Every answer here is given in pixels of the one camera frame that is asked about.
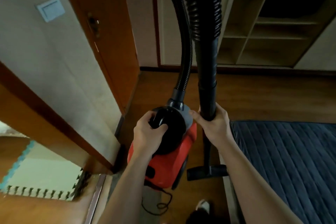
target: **vacuum cleaner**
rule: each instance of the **vacuum cleaner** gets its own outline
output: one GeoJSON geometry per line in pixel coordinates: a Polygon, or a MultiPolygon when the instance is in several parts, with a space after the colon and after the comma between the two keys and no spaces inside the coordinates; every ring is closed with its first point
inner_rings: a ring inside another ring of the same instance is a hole
{"type": "MultiPolygon", "coordinates": [[[[149,162],[145,177],[145,185],[161,191],[177,187],[188,152],[196,140],[196,123],[188,113],[190,108],[183,102],[193,56],[191,38],[195,43],[201,116],[209,121],[215,117],[217,45],[222,23],[221,0],[185,0],[187,11],[184,0],[172,1],[181,35],[181,70],[171,98],[165,106],[154,109],[156,115],[149,121],[152,128],[167,124],[168,130],[149,162]]],[[[211,143],[204,131],[203,143],[204,165],[188,169],[188,181],[228,175],[225,165],[210,165],[211,143]]]]}

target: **person's right arm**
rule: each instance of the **person's right arm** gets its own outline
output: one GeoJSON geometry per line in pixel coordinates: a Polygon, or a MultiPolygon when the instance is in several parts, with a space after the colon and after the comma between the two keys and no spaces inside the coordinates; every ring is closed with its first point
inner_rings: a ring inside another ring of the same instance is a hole
{"type": "Polygon", "coordinates": [[[302,223],[239,149],[231,133],[227,112],[216,105],[216,117],[212,121],[204,120],[195,111],[190,114],[222,155],[246,223],[302,223]]]}

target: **person's left hand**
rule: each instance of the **person's left hand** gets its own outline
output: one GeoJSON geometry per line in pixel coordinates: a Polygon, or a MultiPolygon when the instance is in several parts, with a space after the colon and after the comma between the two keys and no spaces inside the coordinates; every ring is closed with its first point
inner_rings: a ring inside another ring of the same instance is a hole
{"type": "Polygon", "coordinates": [[[134,128],[133,149],[136,156],[152,157],[159,148],[163,134],[167,131],[168,125],[162,124],[157,129],[149,125],[149,120],[155,112],[148,111],[138,120],[134,128]]]}

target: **white light switch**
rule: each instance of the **white light switch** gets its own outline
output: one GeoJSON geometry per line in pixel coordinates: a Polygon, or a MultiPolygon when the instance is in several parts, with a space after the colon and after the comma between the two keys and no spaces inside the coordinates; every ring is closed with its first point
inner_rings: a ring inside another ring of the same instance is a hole
{"type": "Polygon", "coordinates": [[[37,9],[40,11],[45,22],[52,21],[65,13],[60,0],[49,0],[43,4],[37,5],[37,9]]]}

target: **forearm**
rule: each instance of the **forearm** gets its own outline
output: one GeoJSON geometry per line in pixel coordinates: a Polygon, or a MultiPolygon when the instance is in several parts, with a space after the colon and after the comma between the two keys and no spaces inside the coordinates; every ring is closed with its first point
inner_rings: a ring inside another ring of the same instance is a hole
{"type": "Polygon", "coordinates": [[[98,224],[138,223],[145,172],[150,157],[132,156],[98,224]]]}
{"type": "Polygon", "coordinates": [[[302,223],[245,157],[232,134],[218,148],[246,223],[302,223]]]}

